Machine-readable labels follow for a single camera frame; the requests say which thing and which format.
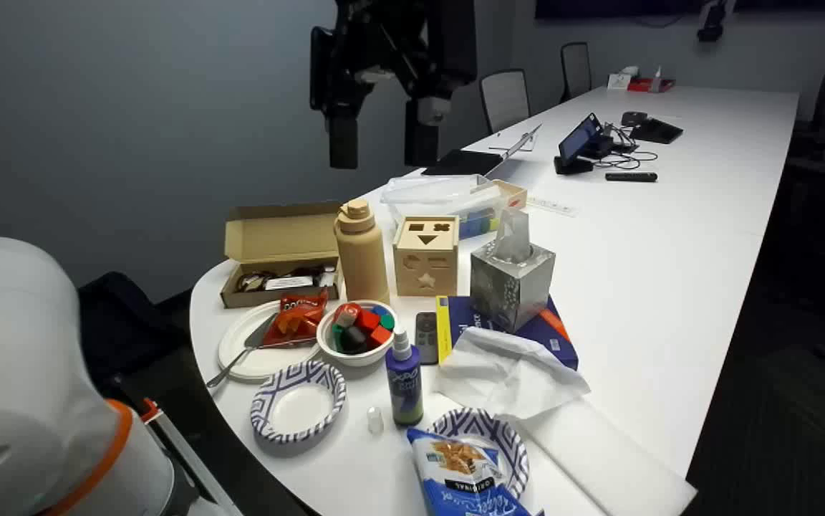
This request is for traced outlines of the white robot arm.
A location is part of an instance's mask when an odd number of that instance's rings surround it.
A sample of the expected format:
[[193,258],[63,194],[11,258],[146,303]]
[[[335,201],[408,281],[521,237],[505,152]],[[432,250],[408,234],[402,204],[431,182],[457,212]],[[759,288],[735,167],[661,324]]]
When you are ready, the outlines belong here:
[[239,205],[339,205],[395,168],[395,105],[329,164],[311,102],[316,32],[376,32],[408,0],[0,0],[0,516],[104,509],[143,448],[90,379],[79,286],[180,286]]

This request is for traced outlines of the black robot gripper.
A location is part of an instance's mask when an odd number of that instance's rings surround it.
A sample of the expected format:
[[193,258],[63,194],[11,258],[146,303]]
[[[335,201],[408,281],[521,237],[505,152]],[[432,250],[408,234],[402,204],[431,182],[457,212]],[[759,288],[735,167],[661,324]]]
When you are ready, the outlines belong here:
[[358,112],[369,72],[392,73],[412,98],[405,161],[432,164],[441,108],[475,79],[475,0],[335,0],[335,25],[311,32],[311,105],[326,116],[329,164],[358,167]]

